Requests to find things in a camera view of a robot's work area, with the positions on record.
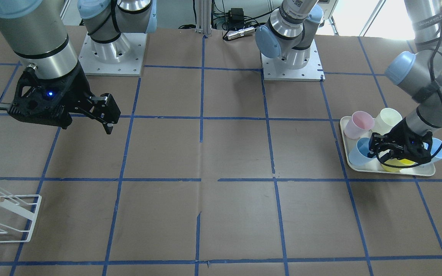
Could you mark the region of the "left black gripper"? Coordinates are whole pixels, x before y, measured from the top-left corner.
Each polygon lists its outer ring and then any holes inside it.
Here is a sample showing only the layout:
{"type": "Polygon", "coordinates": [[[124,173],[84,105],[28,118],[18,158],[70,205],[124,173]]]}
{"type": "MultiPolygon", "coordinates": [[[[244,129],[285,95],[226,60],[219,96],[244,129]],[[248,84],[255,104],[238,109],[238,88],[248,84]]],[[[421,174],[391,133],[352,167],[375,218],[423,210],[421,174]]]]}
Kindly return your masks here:
{"type": "Polygon", "coordinates": [[[432,132],[426,131],[420,136],[407,125],[402,119],[389,133],[380,135],[372,132],[368,143],[368,158],[376,157],[381,164],[388,159],[408,159],[418,165],[429,163],[440,152],[433,151],[434,139],[432,132]]]}

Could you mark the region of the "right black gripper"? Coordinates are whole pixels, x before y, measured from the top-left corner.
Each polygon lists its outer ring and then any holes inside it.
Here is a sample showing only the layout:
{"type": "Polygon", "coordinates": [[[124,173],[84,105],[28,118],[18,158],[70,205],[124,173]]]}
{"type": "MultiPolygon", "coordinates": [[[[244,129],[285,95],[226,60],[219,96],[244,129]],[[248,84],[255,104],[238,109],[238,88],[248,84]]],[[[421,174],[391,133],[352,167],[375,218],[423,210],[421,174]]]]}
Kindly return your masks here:
{"type": "Polygon", "coordinates": [[[100,122],[106,134],[112,133],[121,111],[110,93],[93,96],[80,65],[62,77],[38,78],[37,66],[29,64],[17,82],[13,101],[0,103],[0,110],[14,119],[67,129],[71,113],[79,113],[100,122]]]}

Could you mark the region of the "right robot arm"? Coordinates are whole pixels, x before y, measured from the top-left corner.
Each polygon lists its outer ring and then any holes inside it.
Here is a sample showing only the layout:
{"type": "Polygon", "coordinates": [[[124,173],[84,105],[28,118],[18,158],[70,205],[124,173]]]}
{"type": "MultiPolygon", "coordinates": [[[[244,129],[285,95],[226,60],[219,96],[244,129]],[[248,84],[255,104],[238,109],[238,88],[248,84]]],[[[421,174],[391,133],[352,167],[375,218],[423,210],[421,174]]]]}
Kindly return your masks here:
{"type": "MultiPolygon", "coordinates": [[[[79,15],[96,60],[117,64],[133,55],[126,33],[153,33],[154,0],[79,0],[79,15]]],[[[111,134],[121,111],[110,93],[91,92],[67,30],[49,0],[0,0],[0,32],[26,67],[13,101],[0,103],[12,118],[67,129],[72,113],[98,121],[111,134]]]]}

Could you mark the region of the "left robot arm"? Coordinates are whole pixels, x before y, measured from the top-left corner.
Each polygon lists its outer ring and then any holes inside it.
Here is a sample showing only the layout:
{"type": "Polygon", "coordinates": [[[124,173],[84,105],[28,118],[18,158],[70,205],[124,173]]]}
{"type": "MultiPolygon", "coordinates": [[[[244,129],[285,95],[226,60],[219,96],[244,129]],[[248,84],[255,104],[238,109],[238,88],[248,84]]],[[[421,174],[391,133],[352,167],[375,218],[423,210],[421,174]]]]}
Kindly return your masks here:
{"type": "MultiPolygon", "coordinates": [[[[385,71],[386,77],[418,104],[387,133],[373,132],[367,156],[393,167],[392,159],[408,159],[413,166],[428,164],[433,133],[442,128],[442,1],[404,2],[415,33],[416,53],[402,52],[385,71]]],[[[315,0],[284,0],[256,29],[256,43],[267,58],[282,59],[289,69],[307,64],[310,46],[323,19],[315,0]]]]}

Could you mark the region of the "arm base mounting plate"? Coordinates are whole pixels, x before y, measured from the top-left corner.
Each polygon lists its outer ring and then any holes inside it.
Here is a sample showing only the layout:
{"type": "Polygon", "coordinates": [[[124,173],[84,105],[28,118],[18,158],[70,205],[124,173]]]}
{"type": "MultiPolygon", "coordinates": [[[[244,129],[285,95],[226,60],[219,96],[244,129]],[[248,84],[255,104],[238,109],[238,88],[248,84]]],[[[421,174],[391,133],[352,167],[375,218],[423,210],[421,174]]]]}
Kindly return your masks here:
{"type": "Polygon", "coordinates": [[[320,82],[326,79],[314,40],[309,48],[301,51],[290,49],[277,58],[268,58],[263,54],[260,57],[267,81],[320,82]]]}

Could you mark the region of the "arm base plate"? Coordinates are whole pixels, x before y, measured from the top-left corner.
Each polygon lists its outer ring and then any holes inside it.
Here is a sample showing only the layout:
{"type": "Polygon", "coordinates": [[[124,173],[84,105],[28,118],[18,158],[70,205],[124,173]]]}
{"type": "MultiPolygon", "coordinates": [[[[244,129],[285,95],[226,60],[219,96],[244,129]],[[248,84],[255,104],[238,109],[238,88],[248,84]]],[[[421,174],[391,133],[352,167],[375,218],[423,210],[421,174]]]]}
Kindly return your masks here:
{"type": "Polygon", "coordinates": [[[148,35],[122,33],[114,42],[102,44],[84,39],[79,61],[88,76],[140,77],[148,35]]]}

